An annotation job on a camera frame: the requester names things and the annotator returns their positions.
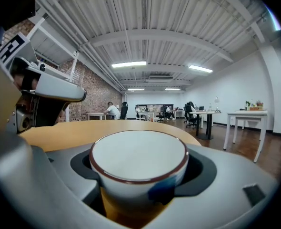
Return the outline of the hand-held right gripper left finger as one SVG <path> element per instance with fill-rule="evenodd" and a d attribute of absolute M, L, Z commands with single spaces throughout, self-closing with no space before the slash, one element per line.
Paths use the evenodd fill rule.
<path fill-rule="evenodd" d="M 78 199 L 40 148 L 0 131 L 0 190 L 36 229 L 121 229 Z"/>

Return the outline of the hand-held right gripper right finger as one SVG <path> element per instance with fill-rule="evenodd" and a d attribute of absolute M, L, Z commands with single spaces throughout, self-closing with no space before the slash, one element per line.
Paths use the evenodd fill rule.
<path fill-rule="evenodd" d="M 147 229 L 243 229 L 269 203 L 278 182 L 252 161 L 188 144 L 182 183 L 162 201 L 168 206 Z"/>

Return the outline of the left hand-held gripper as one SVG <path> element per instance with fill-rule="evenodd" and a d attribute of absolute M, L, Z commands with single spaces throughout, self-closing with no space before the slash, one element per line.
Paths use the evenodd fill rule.
<path fill-rule="evenodd" d="M 84 88 L 39 61 L 30 40 L 21 33 L 0 49 L 0 61 L 21 93 L 7 131 L 20 134 L 32 127 L 53 126 L 70 103 L 86 97 Z"/>

